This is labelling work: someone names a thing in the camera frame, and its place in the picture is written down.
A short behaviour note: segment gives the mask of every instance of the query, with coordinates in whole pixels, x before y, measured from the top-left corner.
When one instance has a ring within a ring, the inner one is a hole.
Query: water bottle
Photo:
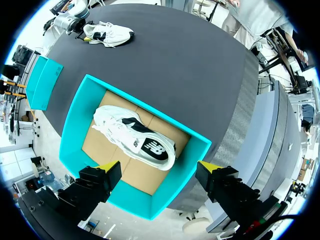
[[[55,175],[52,173],[52,171],[44,171],[39,174],[39,178],[40,183],[46,186],[54,181]]]
[[[50,182],[48,186],[50,186],[54,192],[58,192],[59,189],[64,188],[64,185],[56,179],[54,179],[53,182]]]

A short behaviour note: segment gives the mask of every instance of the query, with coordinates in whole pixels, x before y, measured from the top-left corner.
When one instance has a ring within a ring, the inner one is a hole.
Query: person
[[[310,127],[314,122],[315,109],[310,104],[303,104],[302,114],[303,114],[303,120],[301,122],[301,127],[303,127],[305,134],[307,134],[310,137],[311,136]]]
[[[227,0],[230,3],[229,14],[222,24],[222,29],[242,43],[247,49],[262,39],[269,29],[280,27],[285,37],[306,64],[304,52],[298,49],[292,38],[294,27],[284,15],[283,10],[272,0]]]

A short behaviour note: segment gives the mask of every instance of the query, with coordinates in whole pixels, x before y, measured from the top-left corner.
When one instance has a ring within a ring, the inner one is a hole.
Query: shoe sole
[[[122,44],[128,42],[130,39],[132,39],[132,37],[134,36],[135,33],[133,31],[131,31],[131,32],[129,32],[129,34],[130,34],[130,38],[128,40],[117,42],[115,46],[109,46],[108,43],[106,43],[104,41],[94,40],[94,39],[89,41],[89,44],[103,44],[106,48],[114,48],[114,47],[117,47],[119,45],[122,45]]]

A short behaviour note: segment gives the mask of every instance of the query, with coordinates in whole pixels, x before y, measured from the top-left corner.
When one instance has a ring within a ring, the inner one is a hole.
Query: cable
[[[200,8],[199,8],[199,17],[201,18],[201,9],[202,9],[202,4],[204,3],[204,0],[202,0],[201,4],[200,4]]]
[[[264,87],[258,87],[258,89],[265,89],[265,88],[269,87],[270,85],[273,85],[273,83],[269,83],[269,85],[264,86]]]
[[[271,75],[271,76],[275,76],[275,77],[281,78],[281,79],[286,80],[287,82],[291,83],[291,81],[289,81],[288,79],[285,79],[285,78],[282,77],[282,76],[278,76],[278,75],[274,75],[274,74],[270,74],[270,73],[266,73],[266,74],[269,74],[269,75]]]

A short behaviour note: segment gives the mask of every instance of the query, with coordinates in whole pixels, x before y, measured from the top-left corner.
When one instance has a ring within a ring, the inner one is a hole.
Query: cardboard box
[[[306,175],[306,170],[301,169],[299,172],[298,180],[303,181]]]
[[[302,162],[301,169],[302,169],[302,170],[307,170],[307,169],[309,169],[309,168],[310,168],[310,162],[311,162],[311,160],[304,158],[304,159],[303,159],[303,162]]]
[[[167,136],[175,142],[176,158],[179,157],[190,139],[190,135],[186,132],[111,91],[105,93],[99,107],[104,105],[122,107],[136,112],[146,127]],[[95,122],[92,120],[82,150],[99,165],[117,160],[120,161],[121,180],[136,189],[153,195],[169,173],[169,170],[162,171],[142,161],[130,158],[117,145],[109,142],[100,131],[93,129],[91,126],[94,124]]]

